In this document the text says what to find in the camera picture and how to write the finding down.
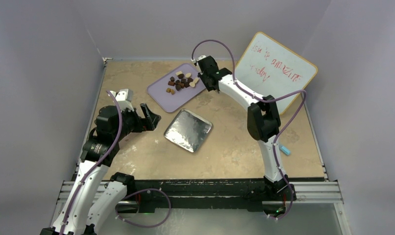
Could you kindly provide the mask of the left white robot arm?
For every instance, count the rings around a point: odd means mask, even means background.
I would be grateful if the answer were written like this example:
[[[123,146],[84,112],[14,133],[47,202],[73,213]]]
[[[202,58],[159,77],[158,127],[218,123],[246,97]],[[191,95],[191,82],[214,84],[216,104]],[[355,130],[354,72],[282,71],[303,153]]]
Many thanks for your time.
[[[128,101],[102,107],[95,127],[82,148],[81,161],[70,195],[52,226],[42,235],[94,235],[100,223],[117,203],[117,196],[130,200],[135,196],[134,177],[116,173],[111,178],[111,192],[94,201],[97,189],[120,147],[119,142],[131,133],[156,129],[161,116],[140,105],[144,116],[137,114]]]

